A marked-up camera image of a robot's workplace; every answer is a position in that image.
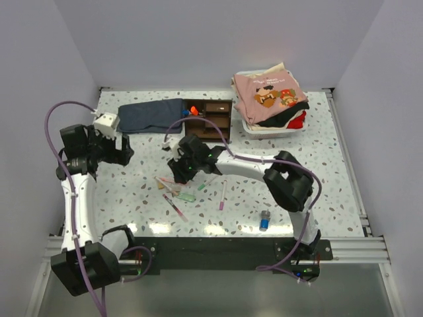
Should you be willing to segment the pink capped white marker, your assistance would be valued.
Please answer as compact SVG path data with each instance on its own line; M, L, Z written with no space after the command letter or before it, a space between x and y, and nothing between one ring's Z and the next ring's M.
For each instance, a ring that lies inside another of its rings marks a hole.
M222 211L223 208L224 208L226 191L227 191L227 180L224 180L222 191L221 191L221 199L220 199L220 202L219 202L219 210L220 211Z

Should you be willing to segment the orange gel pen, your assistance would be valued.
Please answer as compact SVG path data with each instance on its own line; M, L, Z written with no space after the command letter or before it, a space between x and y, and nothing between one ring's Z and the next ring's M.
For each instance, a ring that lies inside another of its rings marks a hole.
M176 184L173 180L168 180L166 178L159 178L159 180L167 184Z

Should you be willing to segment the white laundry basket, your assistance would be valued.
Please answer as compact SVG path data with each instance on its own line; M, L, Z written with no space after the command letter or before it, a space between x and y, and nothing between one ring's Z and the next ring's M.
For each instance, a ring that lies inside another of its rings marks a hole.
M265 71L263 70L250 71L250 72L245 71L245 72L238 72L238 73L247 75L247 74L263 73L263 72ZM301 130L301 129L287 129L286 125L288 123L283 127L261 127L258 124L251 125L247 123L242 117L241 117L241 121L242 121L244 130L253 139L285 137Z

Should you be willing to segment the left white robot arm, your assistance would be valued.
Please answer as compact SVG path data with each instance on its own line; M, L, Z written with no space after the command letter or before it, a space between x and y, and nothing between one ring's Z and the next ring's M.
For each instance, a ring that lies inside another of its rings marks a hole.
M134 235L127 225L98 234L95 224L97 169L101 162L127 166L134 155L128 135L122 147L106 138L93 125L71 125L60 131L65 157L56 169L65 196L65 228L61 252L51 259L58 279L74 297L116 283L121 278L118 260L130 259L137 251Z

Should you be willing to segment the black garment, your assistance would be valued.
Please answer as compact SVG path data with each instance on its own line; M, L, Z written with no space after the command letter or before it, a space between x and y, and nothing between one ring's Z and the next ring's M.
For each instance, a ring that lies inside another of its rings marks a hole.
M292 107L280 112L279 114L268 118L262 122L258 122L258 125L261 127L283 127L285 126L298 112L302 112L303 110L308 110L309 104L308 102L298 102Z

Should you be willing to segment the green capped white marker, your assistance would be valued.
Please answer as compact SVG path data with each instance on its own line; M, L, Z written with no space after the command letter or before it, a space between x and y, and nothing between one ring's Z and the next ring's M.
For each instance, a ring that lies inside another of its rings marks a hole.
M198 187L198 191L203 190L206 186L208 186L209 184L211 184L217 177L218 177L218 175L215 175L212 178L210 178L209 180L206 180L203 184L201 184Z

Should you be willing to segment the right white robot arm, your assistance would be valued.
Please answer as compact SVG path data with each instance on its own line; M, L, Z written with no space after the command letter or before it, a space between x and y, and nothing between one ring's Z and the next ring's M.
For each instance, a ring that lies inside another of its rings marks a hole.
M168 161L174 180L186 184L199 171L206 174L236 175L264 182L278 206L288 212L293 226L296 255L310 259L318 251L320 230L314 223L313 173L301 166L291 153L275 156L237 155L227 147L208 147L196 135L167 137L162 149L172 153Z

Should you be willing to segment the blue grey pencil sharpener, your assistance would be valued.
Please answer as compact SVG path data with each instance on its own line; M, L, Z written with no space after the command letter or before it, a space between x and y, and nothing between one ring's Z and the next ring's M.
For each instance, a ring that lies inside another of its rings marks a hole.
M268 227L269 227L269 222L270 222L270 212L269 211L262 211L259 230L267 231Z

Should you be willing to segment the black orange highlighter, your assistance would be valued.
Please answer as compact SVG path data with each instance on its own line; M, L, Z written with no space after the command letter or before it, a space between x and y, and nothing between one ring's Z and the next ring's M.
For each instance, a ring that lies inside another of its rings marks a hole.
M192 106L192 107L189 109L189 112L190 112L190 115L191 115L191 116L199 116L199 115L200 115L200 113L199 113L198 109L197 109L195 106Z

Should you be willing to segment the red garment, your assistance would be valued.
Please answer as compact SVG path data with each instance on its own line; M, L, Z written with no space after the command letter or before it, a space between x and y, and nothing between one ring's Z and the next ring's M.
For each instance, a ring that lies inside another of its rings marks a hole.
M302 129L304 126L305 118L306 118L307 112L305 110L302 110L288 122L286 125L287 129Z

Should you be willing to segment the brown wooden desk organizer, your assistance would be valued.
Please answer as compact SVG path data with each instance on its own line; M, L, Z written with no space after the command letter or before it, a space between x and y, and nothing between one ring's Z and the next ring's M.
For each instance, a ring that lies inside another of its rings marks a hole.
M206 143L220 143L221 136L214 126L218 127L226 142L230 141L231 135L231 114L232 100L202 100L184 99L184 109L188 110L195 106L200 115L188 117L199 117L203 120L187 120L184 122L186 135L197 135L201 141Z

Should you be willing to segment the folded dark blue cloth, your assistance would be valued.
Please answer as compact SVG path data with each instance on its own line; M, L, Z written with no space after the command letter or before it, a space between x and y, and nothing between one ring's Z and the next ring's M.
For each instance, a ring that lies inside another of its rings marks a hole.
M118 131L127 134L164 133L174 122L182 119L184 107L181 98L120 106Z

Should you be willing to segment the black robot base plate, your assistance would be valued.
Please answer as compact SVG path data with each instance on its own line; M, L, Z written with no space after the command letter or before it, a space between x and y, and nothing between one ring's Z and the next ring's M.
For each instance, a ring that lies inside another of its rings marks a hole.
M283 260L295 245L293 238L242 238L242 237L136 237L134 246L142 250L121 255L120 271L123 275L136 275L137 270L148 269L148 275L163 270L231 270L254 271L260 265L274 265Z

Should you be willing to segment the dark red gel pen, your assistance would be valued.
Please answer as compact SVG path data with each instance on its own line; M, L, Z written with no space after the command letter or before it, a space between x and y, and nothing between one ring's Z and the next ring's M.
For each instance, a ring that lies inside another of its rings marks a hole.
M184 221L188 222L188 219L184 216L182 211L173 203L173 201L166 195L163 194L163 198L166 200L166 202L177 212L178 216Z

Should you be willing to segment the pink pixel-print shirt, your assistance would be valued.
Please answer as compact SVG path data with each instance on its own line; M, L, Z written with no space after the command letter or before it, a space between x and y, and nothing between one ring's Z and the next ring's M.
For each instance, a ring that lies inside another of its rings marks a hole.
M251 125L308 103L298 82L282 63L263 73L237 73L231 86L238 97L235 109Z

